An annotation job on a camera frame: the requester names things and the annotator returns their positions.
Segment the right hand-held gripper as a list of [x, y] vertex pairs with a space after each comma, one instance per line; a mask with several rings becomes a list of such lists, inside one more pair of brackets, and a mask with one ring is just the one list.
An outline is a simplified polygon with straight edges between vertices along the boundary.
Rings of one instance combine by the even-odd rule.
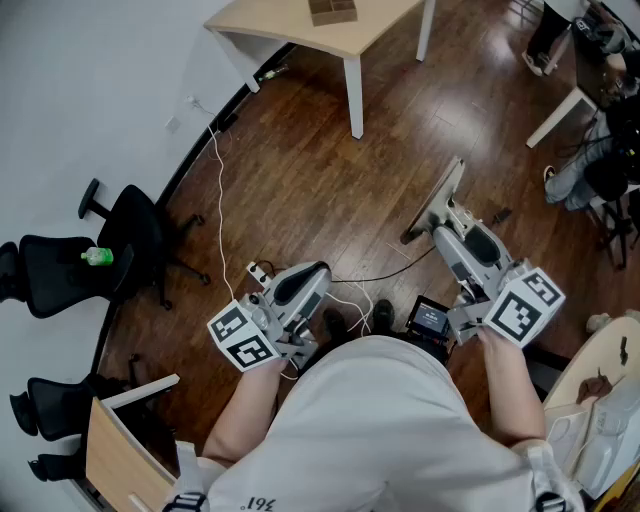
[[564, 293], [528, 259], [514, 259], [502, 241], [451, 198], [465, 163], [453, 157], [400, 242], [426, 233], [461, 286], [449, 323], [462, 345], [490, 327], [519, 348], [545, 328], [565, 301]]

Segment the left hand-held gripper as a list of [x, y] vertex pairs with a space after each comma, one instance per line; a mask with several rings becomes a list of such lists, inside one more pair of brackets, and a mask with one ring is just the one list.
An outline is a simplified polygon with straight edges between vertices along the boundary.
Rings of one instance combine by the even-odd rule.
[[274, 359], [304, 368], [318, 349], [311, 319], [332, 280], [322, 261], [293, 266], [266, 289], [232, 300], [207, 328], [215, 346], [241, 372]]

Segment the person's right forearm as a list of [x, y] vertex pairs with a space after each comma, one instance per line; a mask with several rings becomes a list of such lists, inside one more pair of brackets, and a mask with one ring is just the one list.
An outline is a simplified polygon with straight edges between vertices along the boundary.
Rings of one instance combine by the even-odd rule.
[[483, 346], [491, 419], [498, 439], [506, 445], [544, 440], [544, 409], [521, 349], [491, 328], [480, 328], [477, 334]]

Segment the person's left forearm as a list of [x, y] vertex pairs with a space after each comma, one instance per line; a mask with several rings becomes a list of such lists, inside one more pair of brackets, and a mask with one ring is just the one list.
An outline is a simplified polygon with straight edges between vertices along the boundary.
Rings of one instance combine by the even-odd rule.
[[286, 365], [274, 359], [242, 374], [206, 439], [204, 458], [230, 467], [265, 439]]

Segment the white power strip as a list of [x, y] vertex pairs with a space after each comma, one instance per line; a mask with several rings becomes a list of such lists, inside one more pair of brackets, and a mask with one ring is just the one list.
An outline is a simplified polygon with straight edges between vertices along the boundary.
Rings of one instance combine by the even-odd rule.
[[258, 263], [250, 262], [247, 265], [246, 269], [249, 275], [253, 277], [263, 289], [269, 287], [272, 279], [269, 274], [260, 267]]

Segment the person's left black shoe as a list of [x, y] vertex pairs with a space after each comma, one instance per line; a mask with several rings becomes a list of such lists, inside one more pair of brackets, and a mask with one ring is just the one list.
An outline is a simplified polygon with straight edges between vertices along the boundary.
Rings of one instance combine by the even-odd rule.
[[348, 341], [346, 321], [337, 309], [327, 308], [323, 312], [323, 321], [332, 345], [340, 346]]

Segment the person's black shoe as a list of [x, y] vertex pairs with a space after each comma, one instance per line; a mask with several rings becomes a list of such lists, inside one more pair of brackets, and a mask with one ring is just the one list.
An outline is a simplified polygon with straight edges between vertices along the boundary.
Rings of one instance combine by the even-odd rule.
[[395, 310], [387, 299], [380, 299], [373, 308], [373, 334], [390, 335], [395, 322]]
[[340, 346], [348, 341], [346, 321], [337, 309], [327, 308], [323, 312], [323, 321], [332, 345]]

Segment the black small screen device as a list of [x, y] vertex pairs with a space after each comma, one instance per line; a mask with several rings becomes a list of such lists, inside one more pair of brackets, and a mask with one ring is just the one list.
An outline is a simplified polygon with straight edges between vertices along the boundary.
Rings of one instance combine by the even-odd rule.
[[406, 328], [433, 338], [447, 338], [449, 333], [449, 308], [419, 295], [409, 314]]

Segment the person's right black shoe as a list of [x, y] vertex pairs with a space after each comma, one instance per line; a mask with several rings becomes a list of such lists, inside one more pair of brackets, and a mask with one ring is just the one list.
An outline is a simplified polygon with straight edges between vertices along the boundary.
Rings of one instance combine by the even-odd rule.
[[387, 299], [380, 299], [373, 308], [373, 334], [390, 335], [395, 322], [395, 310]]

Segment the white desk dark top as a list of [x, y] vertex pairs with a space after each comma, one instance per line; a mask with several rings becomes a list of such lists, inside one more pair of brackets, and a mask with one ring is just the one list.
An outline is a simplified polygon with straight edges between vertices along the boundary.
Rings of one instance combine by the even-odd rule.
[[526, 146], [534, 148], [579, 103], [586, 103], [594, 112], [602, 112], [618, 100], [631, 96], [640, 88], [638, 79], [631, 83], [607, 78], [606, 59], [601, 40], [590, 30], [571, 29], [575, 54], [575, 85], [555, 110], [527, 139]]

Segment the person in white shirt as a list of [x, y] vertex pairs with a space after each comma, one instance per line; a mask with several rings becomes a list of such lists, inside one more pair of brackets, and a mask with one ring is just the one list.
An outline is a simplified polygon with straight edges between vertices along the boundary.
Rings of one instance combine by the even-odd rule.
[[483, 433], [446, 368], [388, 336], [319, 360], [230, 467], [177, 452], [163, 512], [585, 512], [546, 438]]

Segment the black stool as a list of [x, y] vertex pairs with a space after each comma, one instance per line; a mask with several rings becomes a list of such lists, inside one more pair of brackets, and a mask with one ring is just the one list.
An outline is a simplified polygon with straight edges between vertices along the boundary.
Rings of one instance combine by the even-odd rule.
[[613, 153], [587, 166], [586, 180], [596, 196], [589, 212], [598, 227], [597, 248], [606, 250], [616, 270], [624, 270], [628, 259], [628, 236], [640, 242], [640, 154]]

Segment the black mesh office chair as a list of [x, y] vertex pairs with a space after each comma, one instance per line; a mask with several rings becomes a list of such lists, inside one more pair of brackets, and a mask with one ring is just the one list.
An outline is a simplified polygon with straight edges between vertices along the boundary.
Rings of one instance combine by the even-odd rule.
[[[92, 212], [104, 219], [96, 240], [25, 235], [19, 243], [0, 246], [0, 303], [7, 299], [23, 302], [34, 317], [44, 319], [93, 297], [121, 304], [139, 289], [154, 286], [159, 304], [170, 310], [173, 304], [165, 295], [169, 266], [184, 270], [204, 285], [211, 282], [208, 274], [175, 255], [191, 228], [205, 224], [202, 216], [193, 214], [175, 226], [166, 211], [134, 185], [126, 186], [107, 209], [95, 199], [99, 186], [94, 178], [78, 208], [80, 218]], [[109, 248], [113, 264], [88, 265], [81, 254], [90, 247]]]
[[33, 377], [27, 390], [9, 397], [21, 430], [49, 442], [78, 435], [78, 449], [70, 455], [40, 454], [28, 462], [35, 477], [43, 482], [81, 480], [86, 477], [87, 435], [93, 399], [108, 390], [107, 380], [90, 374], [75, 384]]

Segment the light wood desk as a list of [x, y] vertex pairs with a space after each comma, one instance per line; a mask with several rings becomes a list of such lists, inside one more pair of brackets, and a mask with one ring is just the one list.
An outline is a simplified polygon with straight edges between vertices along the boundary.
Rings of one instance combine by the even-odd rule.
[[175, 483], [116, 410], [163, 393], [179, 381], [177, 374], [171, 374], [105, 400], [92, 400], [86, 478], [116, 512], [161, 512]]

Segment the round light wood table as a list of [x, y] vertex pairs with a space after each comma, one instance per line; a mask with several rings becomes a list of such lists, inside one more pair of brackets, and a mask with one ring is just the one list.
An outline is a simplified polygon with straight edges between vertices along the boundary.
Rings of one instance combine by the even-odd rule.
[[[600, 370], [613, 387], [625, 377], [640, 379], [640, 322], [630, 317], [612, 320], [594, 333], [570, 361], [544, 401], [545, 411], [576, 404], [580, 383]], [[596, 398], [582, 404], [590, 408]]]

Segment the wooden compartment organizer box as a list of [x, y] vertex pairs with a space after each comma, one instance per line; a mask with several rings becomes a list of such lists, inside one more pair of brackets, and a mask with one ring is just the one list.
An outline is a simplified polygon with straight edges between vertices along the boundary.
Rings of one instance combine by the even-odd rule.
[[356, 22], [354, 0], [307, 0], [314, 27]]

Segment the wooden table white legs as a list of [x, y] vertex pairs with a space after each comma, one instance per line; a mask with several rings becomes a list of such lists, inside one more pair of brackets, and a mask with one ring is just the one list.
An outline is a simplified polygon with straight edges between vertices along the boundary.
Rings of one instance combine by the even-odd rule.
[[260, 90], [231, 34], [280, 40], [340, 57], [343, 61], [352, 137], [363, 136], [361, 56], [394, 24], [423, 7], [416, 59], [427, 53], [436, 0], [354, 0], [357, 19], [314, 26], [307, 0], [233, 0], [205, 23], [252, 93]]

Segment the brown cloth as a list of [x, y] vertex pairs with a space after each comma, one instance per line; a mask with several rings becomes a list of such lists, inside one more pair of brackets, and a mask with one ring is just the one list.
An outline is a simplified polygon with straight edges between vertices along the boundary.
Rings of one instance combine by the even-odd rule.
[[580, 383], [576, 404], [580, 405], [589, 398], [602, 398], [608, 395], [612, 389], [613, 385], [608, 377], [597, 370], [595, 377], [589, 377]]

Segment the white plastic packaging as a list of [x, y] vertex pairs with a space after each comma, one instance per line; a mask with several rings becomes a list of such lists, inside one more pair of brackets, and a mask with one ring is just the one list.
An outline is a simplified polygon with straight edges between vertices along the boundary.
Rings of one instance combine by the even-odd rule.
[[640, 379], [625, 377], [590, 408], [545, 411], [556, 464], [593, 500], [640, 461]]

